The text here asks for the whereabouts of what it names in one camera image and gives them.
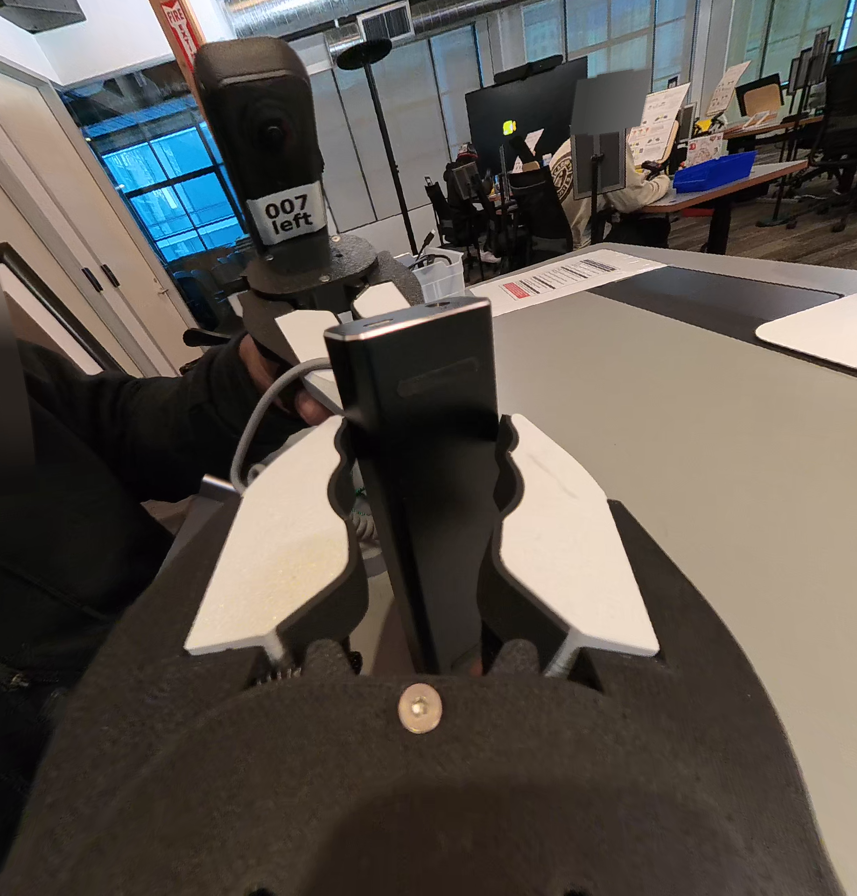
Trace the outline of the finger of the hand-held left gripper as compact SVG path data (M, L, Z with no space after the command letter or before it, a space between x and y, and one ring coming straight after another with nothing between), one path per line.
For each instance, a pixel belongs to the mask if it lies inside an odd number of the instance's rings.
M323 310L294 310L275 319L277 335L274 354L290 366L324 361L325 367L300 376L303 389L334 415L343 414L343 405L324 341L327 330L341 323Z
M357 320L382 317L410 307L407 298L392 282L367 286L351 302L351 312Z

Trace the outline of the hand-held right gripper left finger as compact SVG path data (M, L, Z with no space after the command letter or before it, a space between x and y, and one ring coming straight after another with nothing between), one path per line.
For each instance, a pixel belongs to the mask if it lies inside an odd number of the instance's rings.
M300 662L366 614L366 570L349 520L351 459L333 417L246 489L184 644L192 656L259 648Z

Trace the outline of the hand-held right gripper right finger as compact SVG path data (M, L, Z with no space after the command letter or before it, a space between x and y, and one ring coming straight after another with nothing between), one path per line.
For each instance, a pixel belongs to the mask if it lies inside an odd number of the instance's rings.
M591 474L522 414L495 447L499 510L480 565L481 661L533 645L540 671L568 676L584 649L660 652L609 501Z

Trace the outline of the clear plastic bin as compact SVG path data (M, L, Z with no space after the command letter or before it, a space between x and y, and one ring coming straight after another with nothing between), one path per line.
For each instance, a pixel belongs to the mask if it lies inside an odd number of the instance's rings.
M419 258L402 253L394 259L414 274L426 304L465 294L464 254L458 249L429 247Z

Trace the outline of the large black USB hub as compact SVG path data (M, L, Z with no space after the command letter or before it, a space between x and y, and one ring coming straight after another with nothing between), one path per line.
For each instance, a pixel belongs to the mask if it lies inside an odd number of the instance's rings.
M479 568L498 517L490 301L452 297L323 337L413 664L461 673L479 655Z

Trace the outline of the grey desk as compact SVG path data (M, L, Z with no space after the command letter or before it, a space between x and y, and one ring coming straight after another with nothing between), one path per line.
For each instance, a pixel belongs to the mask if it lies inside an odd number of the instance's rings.
M857 377L594 294L494 338L501 409L622 501L747 653L857 894Z

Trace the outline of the glass window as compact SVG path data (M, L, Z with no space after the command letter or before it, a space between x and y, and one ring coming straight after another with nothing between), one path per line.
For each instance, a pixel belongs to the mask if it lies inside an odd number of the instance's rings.
M57 91L160 260L175 270L250 245L238 196L175 61Z

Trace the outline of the black floor lamp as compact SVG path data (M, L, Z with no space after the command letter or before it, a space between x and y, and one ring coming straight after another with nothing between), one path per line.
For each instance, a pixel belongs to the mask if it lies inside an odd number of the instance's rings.
M337 67L343 71L356 71L361 69L364 72L367 82L367 88L371 97L372 105L376 114L378 129L382 140L383 148L386 154L389 172L393 182L393 189L399 204L400 216L402 218L405 233L411 249L411 254L416 259L419 257L421 250L418 248L415 234L412 227L412 220L408 209L408 204L400 182L400 171L397 165L393 146L390 140L386 117L382 107L381 99L378 93L378 85L376 83L373 66L375 63L381 62L391 53L392 43L390 39L367 39L351 46L342 51L336 59Z

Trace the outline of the ceiling vent grille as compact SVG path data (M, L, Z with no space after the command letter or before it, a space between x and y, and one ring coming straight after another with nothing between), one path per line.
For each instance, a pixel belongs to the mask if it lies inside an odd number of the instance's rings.
M411 4L395 1L357 14L358 33L365 41L388 40L392 44L415 37Z

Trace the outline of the printed paper sheet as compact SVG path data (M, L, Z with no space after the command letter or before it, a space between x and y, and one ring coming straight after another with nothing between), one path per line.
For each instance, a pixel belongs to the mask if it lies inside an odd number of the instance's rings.
M624 252L601 249L575 254L531 270L471 286L471 294L490 300L492 314L503 315L561 297L593 290L609 283L648 273L666 264Z

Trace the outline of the large black monitor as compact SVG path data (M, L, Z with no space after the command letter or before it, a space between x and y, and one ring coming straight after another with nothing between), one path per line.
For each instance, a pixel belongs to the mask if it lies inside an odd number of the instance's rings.
M522 78L472 91L465 97L471 145L480 175L511 170L515 153L504 134L504 124L515 122L515 132L527 137L541 130L534 153L554 154L569 139L576 84L588 75L588 58L560 62L546 70L532 68Z

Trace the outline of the beige cabinet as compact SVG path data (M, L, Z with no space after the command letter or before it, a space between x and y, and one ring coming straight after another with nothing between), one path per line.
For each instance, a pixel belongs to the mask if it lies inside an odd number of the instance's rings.
M47 79L0 57L0 244L134 375L178 375L194 319Z

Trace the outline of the black sign stand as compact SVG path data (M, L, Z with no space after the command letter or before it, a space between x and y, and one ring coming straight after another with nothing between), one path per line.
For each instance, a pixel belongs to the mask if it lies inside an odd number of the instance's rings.
M602 241L600 197L620 191L626 179L627 131L577 133L571 136L573 196L590 202L590 235L593 245Z

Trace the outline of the black framed sign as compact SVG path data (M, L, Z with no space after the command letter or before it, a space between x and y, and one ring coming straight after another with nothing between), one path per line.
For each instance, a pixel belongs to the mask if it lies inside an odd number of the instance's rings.
M123 367L9 243L0 243L0 283L18 338L58 353L86 374Z

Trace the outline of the white stand base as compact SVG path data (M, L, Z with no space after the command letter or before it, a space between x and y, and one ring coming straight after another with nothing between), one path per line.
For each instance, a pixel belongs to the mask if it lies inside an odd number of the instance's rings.
M756 336L776 348L857 372L857 293L763 323Z

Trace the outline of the blue tray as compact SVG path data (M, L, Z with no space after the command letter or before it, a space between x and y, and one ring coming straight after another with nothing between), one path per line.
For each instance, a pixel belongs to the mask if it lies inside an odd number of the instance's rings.
M679 169L673 178L678 195L703 193L749 177L757 151L729 154Z

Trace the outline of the wooden table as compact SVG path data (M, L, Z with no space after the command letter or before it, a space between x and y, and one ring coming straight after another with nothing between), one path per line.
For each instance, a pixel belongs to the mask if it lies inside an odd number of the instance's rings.
M792 161L753 165L748 176L717 188L692 194L679 195L675 191L657 203L644 207L643 212L653 215L675 215L698 206L711 206L712 217L703 252L724 255L731 229L731 212L736 194L804 172L808 161Z

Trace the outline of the silver air duct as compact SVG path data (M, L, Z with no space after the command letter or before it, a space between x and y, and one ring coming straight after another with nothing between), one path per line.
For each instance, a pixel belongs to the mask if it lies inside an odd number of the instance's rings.
M520 1L405 2L409 31L390 33L393 42L410 42L443 33L481 16L521 6ZM238 37L273 35L298 39L330 31L334 41L367 37L365 21L381 15L393 1L223 1L222 12Z

